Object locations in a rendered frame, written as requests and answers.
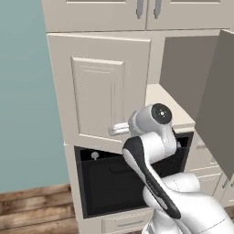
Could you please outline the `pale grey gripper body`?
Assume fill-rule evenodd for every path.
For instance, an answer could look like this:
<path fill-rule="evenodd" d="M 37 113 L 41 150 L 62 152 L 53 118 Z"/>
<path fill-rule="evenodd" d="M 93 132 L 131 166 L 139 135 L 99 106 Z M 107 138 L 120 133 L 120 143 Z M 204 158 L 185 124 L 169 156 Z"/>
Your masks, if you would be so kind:
<path fill-rule="evenodd" d="M 150 132 L 150 109 L 142 108 L 140 111 L 134 111 L 131 115 L 128 125 L 131 136 L 140 136 Z"/>

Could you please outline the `cream panelled cabinet door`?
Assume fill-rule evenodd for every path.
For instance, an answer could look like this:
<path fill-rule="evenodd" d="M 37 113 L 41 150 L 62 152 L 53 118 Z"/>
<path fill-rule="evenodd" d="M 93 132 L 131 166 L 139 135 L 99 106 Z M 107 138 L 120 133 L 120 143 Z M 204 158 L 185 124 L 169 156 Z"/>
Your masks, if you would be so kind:
<path fill-rule="evenodd" d="M 49 34 L 49 54 L 66 144 L 119 153 L 108 129 L 143 108 L 151 41 Z"/>

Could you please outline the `cream cabinet carcass with shelf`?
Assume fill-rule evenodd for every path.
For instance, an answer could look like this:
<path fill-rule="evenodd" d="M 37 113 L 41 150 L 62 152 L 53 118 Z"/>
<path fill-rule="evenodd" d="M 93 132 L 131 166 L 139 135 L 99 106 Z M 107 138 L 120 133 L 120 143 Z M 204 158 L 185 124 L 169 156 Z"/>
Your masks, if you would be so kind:
<path fill-rule="evenodd" d="M 194 131 L 217 31 L 50 34 L 149 39 L 151 47 L 144 106 L 160 101 L 171 109 L 177 133 Z"/>

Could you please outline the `cream cabinet door grey inside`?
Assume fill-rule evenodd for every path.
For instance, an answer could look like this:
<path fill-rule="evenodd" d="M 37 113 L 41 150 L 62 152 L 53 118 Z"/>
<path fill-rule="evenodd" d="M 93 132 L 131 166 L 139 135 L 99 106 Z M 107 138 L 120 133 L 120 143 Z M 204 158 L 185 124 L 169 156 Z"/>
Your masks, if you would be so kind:
<path fill-rule="evenodd" d="M 234 29 L 219 32 L 196 126 L 228 179 L 234 176 Z"/>

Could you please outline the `black built-in oven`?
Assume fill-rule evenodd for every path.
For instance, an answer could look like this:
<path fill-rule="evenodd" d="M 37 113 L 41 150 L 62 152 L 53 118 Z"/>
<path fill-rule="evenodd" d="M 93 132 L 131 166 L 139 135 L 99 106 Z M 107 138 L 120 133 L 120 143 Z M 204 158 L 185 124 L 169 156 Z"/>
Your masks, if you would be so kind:
<path fill-rule="evenodd" d="M 74 147 L 84 218 L 145 208 L 144 183 L 121 154 Z"/>

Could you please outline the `cream run of cupboards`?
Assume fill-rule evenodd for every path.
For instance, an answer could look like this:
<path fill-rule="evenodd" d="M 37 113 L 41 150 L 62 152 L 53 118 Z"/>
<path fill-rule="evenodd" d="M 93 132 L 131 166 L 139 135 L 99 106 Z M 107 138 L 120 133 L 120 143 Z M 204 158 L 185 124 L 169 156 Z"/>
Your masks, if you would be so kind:
<path fill-rule="evenodd" d="M 234 175 L 231 179 L 226 176 L 197 132 L 194 132 L 185 171 L 196 175 L 202 192 L 214 197 L 223 207 L 234 206 Z"/>

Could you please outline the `cream drawer front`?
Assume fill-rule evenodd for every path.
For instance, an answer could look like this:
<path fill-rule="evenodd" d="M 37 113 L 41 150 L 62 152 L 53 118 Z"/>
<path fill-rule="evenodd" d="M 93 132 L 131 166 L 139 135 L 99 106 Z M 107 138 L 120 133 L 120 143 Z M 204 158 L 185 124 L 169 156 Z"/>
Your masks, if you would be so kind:
<path fill-rule="evenodd" d="M 101 221 L 101 232 L 111 234 L 120 231 L 143 228 L 153 216 L 152 211 L 124 215 L 117 218 L 106 218 Z"/>

